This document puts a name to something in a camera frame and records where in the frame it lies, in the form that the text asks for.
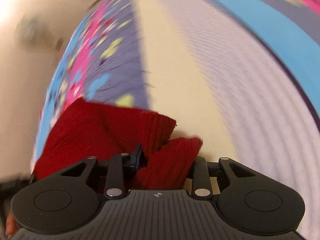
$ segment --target cream wall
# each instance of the cream wall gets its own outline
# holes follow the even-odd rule
[[[0,0],[0,178],[29,172],[44,93],[62,52],[25,51],[17,23],[39,16],[64,47],[91,1]]]

